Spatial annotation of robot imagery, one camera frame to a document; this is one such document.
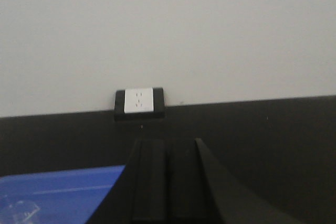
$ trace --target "black plastic object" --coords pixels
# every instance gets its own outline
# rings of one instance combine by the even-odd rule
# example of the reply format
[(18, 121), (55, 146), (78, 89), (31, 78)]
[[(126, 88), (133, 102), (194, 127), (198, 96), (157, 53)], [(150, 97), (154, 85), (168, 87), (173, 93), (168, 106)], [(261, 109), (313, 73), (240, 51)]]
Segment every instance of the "black plastic object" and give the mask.
[(300, 224), (242, 185), (222, 166), (201, 139), (196, 139), (207, 195), (215, 216), (226, 224)]
[(165, 223), (166, 157), (162, 140), (142, 141), (132, 223)]
[(163, 88), (153, 88), (154, 111), (152, 112), (125, 113), (125, 90), (118, 90), (115, 94), (114, 120), (116, 121), (163, 118), (165, 115)]
[(88, 224), (301, 224), (241, 184), (201, 139), (137, 141)]
[(169, 212), (172, 223), (207, 223), (194, 139), (173, 141), (169, 154)]

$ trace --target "outlet cover plate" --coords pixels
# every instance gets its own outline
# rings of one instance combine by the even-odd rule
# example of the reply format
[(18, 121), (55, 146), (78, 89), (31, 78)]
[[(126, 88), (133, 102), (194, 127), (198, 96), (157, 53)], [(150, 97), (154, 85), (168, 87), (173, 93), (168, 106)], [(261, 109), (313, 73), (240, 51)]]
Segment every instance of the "outlet cover plate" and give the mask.
[(163, 88), (126, 89), (118, 90), (115, 94), (115, 121), (165, 117)]
[(125, 89), (125, 113), (154, 111), (153, 88)]

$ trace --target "white outlet plate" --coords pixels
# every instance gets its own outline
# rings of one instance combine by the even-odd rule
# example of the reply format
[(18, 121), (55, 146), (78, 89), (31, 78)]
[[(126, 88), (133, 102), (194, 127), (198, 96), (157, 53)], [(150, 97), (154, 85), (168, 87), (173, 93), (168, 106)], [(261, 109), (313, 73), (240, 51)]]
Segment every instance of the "white outlet plate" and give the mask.
[(125, 113), (140, 113), (153, 111), (153, 88), (125, 89)]

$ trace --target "blue plastic tray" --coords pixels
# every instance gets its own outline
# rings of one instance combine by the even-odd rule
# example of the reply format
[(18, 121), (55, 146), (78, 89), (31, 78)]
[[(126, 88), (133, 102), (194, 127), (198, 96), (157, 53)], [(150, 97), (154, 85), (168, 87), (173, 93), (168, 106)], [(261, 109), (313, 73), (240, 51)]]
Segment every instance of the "blue plastic tray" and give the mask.
[(124, 166), (24, 174), (0, 178), (0, 212), (32, 201), (43, 224), (83, 224), (114, 185)]

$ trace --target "wall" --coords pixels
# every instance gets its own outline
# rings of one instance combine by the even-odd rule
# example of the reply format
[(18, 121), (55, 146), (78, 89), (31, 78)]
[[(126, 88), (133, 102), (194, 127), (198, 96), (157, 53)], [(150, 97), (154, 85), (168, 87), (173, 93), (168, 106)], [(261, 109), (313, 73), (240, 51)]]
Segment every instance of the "wall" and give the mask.
[(336, 94), (336, 0), (1, 0), (0, 116)]

